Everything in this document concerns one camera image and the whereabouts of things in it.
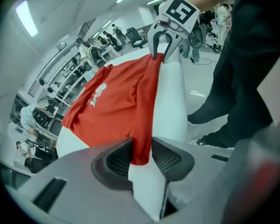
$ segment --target red shirt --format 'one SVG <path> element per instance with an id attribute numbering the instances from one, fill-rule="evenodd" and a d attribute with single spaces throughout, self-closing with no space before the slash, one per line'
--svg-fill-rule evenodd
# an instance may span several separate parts
<path id="1" fill-rule="evenodd" d="M 88 146 L 133 138 L 132 164 L 148 163 L 154 101 L 163 54 L 102 67 L 65 115 L 62 125 Z"/>

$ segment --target backpack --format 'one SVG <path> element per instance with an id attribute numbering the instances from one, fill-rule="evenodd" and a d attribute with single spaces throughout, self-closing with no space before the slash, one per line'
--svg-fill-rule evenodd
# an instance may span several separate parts
<path id="1" fill-rule="evenodd" d="M 120 36 L 122 34 L 122 31 L 120 31 L 117 27 L 115 28 L 115 34 L 116 36 Z"/>

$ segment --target cable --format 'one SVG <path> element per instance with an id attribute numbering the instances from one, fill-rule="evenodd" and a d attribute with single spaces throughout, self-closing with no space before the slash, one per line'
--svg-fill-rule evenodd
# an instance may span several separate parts
<path id="1" fill-rule="evenodd" d="M 203 58 L 204 61 L 209 62 L 209 63 L 196 63 L 193 59 L 192 53 L 191 53 L 191 48 L 190 48 L 190 56 L 191 56 L 191 61 L 192 63 L 194 63 L 195 65 L 210 65 L 213 63 L 213 60 L 209 59 L 209 58 Z"/>
<path id="2" fill-rule="evenodd" d="M 216 49 L 215 49 L 214 47 L 210 46 L 209 44 L 207 44 L 207 43 L 205 43 L 205 42 L 201 42 L 201 41 L 198 39 L 198 37 L 195 35 L 195 33 L 194 33 L 193 31 L 192 31 L 191 33 L 194 35 L 194 37 L 195 37 L 202 45 L 203 45 L 203 44 L 207 45 L 207 46 L 210 47 L 215 53 L 218 53 L 218 54 L 221 53 L 220 50 L 216 51 Z"/>

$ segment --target white table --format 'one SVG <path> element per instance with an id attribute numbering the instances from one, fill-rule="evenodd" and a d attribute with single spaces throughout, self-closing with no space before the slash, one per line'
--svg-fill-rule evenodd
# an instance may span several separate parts
<path id="1" fill-rule="evenodd" d="M 167 43 L 160 44 L 159 52 L 166 50 Z M 149 53 L 143 48 L 109 61 L 118 65 L 125 61 L 140 58 Z M 154 137 L 164 137 L 184 143 L 187 137 L 187 109 L 184 76 L 181 56 L 176 49 L 172 56 L 160 67 L 158 90 L 154 104 L 153 131 Z M 71 152 L 88 148 L 69 129 L 62 127 L 58 140 L 57 152 L 59 158 Z M 162 207 L 165 179 L 151 158 L 144 166 L 131 165 L 129 180 L 133 182 L 134 198 L 154 220 L 159 219 Z"/>
<path id="2" fill-rule="evenodd" d="M 102 52 L 101 56 L 102 56 L 102 59 L 106 61 L 106 59 L 104 58 L 104 55 L 109 53 L 109 55 L 111 56 L 112 59 L 116 59 L 117 57 L 119 57 L 119 53 L 114 49 L 114 47 L 112 45 L 109 45 L 106 47 L 106 50 L 104 52 Z"/>

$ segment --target black pants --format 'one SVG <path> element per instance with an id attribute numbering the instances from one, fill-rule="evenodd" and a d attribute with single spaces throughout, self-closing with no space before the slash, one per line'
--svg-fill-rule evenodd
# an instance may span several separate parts
<path id="1" fill-rule="evenodd" d="M 41 171 L 42 169 L 44 169 L 45 167 L 47 167 L 48 165 L 50 165 L 51 163 L 52 163 L 52 161 L 40 160 L 40 159 L 32 158 L 31 159 L 30 171 L 33 174 L 36 174 L 39 171 Z"/>
<path id="2" fill-rule="evenodd" d="M 226 44 L 214 70 L 214 81 L 205 103 L 193 114 L 188 115 L 188 121 L 193 124 L 203 124 L 215 118 L 228 114 L 227 124 L 215 133 L 204 136 L 208 145 L 228 148 L 245 138 L 250 138 L 259 129 L 272 122 L 271 115 L 257 92 L 257 86 L 243 82 L 245 77 L 240 64 L 231 59 L 231 51 Z"/>
<path id="3" fill-rule="evenodd" d="M 112 41 L 113 45 L 116 46 L 116 48 L 118 49 L 118 51 L 121 50 L 121 46 L 119 46 L 117 44 L 117 40 L 113 37 L 113 38 L 110 38 L 110 40 Z"/>

